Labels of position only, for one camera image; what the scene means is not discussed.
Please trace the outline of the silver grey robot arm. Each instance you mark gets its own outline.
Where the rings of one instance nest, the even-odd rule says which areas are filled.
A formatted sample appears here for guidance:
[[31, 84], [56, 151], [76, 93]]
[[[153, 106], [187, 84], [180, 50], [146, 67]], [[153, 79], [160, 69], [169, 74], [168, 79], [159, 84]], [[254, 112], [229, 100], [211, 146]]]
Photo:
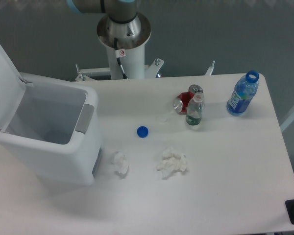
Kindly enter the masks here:
[[67, 0], [66, 3], [76, 13], [105, 13], [118, 24], [133, 21], [138, 13], [136, 0]]

